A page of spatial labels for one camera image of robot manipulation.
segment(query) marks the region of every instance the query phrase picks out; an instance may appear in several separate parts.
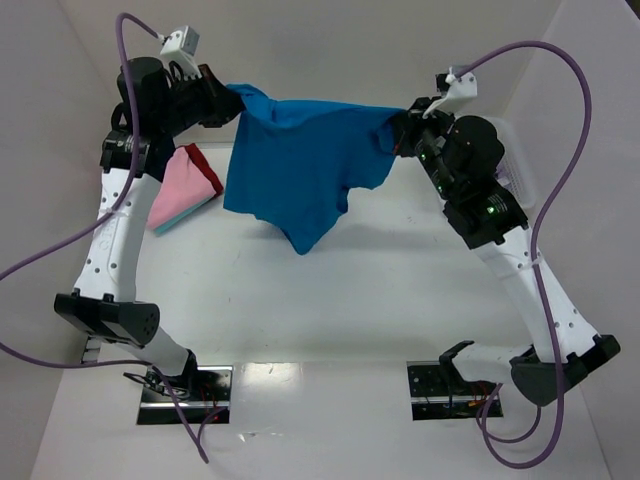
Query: blue cloth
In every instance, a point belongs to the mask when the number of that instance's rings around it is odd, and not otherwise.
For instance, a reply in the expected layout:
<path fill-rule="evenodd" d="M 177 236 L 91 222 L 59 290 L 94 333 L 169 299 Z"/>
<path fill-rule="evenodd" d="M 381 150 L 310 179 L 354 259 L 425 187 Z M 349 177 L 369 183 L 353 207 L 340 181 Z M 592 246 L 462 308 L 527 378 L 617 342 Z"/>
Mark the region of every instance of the blue cloth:
<path fill-rule="evenodd" d="M 393 164 L 388 120 L 397 108 L 276 101 L 250 85 L 242 95 L 224 207 L 276 225 L 300 255 L 347 212 L 349 189 L 373 189 Z"/>

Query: folded cloth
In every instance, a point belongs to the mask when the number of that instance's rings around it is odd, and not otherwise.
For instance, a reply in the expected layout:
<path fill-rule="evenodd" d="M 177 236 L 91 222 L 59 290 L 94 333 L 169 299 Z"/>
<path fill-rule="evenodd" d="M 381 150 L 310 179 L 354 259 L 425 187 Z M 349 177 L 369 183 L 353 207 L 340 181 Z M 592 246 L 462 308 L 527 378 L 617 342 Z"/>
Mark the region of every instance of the folded cloth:
<path fill-rule="evenodd" d="M 222 184 L 198 147 L 180 147 L 167 163 L 147 227 L 164 233 L 220 193 Z"/>
<path fill-rule="evenodd" d="M 276 225 L 307 253 L 347 212 L 349 189 L 373 189 L 393 164 L 397 108 L 275 101 L 250 85 L 227 177 L 224 207 Z"/>

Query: white wall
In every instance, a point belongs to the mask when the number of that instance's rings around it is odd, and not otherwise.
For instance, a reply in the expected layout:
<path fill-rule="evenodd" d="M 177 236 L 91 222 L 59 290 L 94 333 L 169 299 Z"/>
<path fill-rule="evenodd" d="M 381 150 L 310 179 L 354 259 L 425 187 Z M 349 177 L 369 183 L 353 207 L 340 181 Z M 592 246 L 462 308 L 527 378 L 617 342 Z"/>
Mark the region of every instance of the white wall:
<path fill-rule="evenodd" d="M 640 21 L 623 0 L 565 0 L 546 39 L 582 66 L 594 108 L 584 156 L 549 214 L 541 246 L 585 317 L 622 344 L 583 391 L 612 476 L 637 478 Z M 545 194 L 575 148 L 581 102 L 571 71 L 542 52 L 507 109 Z"/>
<path fill-rule="evenodd" d="M 559 0 L 61 3 L 114 99 L 113 23 L 126 10 L 165 33 L 192 25 L 201 34 L 197 61 L 208 63 L 223 82 L 252 83 L 274 98 L 409 106 L 418 96 L 435 94 L 433 76 L 451 63 L 475 60 L 510 41 L 540 38 Z M 144 35 L 129 36 L 132 54 L 156 55 L 157 46 L 141 40 Z M 475 111 L 502 110 L 527 58 L 514 54 L 483 69 Z M 233 140 L 233 134 L 230 127 L 193 129 L 188 137 Z"/>
<path fill-rule="evenodd" d="M 95 215 L 109 99 L 57 3 L 0 4 L 0 270 L 75 232 Z M 81 337 L 53 312 L 83 246 L 0 285 L 0 340 L 57 361 L 79 360 Z M 61 372 L 0 354 L 2 478 L 28 478 Z"/>

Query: white bracket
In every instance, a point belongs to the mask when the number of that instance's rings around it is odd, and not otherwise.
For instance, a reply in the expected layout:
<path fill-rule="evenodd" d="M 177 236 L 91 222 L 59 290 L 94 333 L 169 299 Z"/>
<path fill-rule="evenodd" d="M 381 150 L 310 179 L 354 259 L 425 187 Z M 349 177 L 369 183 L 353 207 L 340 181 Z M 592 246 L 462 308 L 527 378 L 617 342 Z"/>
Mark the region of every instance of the white bracket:
<path fill-rule="evenodd" d="M 422 118 L 429 117 L 434 110 L 449 114 L 456 113 L 478 96 L 478 85 L 473 72 L 469 72 L 458 79 L 454 74 L 454 69 L 455 67 L 449 67 L 449 73 L 446 78 L 449 89 L 440 100 L 436 100 L 429 105 Z"/>
<path fill-rule="evenodd" d="M 199 39 L 200 35 L 189 26 L 180 27 L 165 37 L 160 58 L 167 65 L 176 62 L 184 73 L 184 80 L 202 76 L 194 59 Z"/>

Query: red cloth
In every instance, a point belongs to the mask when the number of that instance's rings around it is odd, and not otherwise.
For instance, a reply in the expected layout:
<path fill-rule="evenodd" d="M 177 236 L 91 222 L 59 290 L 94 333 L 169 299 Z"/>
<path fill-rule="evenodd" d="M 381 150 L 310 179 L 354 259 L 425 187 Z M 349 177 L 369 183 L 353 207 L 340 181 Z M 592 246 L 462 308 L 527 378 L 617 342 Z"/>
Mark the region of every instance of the red cloth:
<path fill-rule="evenodd" d="M 220 182 L 216 172 L 211 169 L 209 162 L 207 162 L 207 159 L 196 144 L 192 143 L 191 145 L 186 145 L 184 149 L 187 151 L 187 155 L 189 155 L 193 164 L 198 167 L 198 170 L 200 170 L 207 180 L 211 182 L 213 189 L 216 191 L 216 197 L 222 195 L 222 192 L 224 192 L 222 182 Z"/>

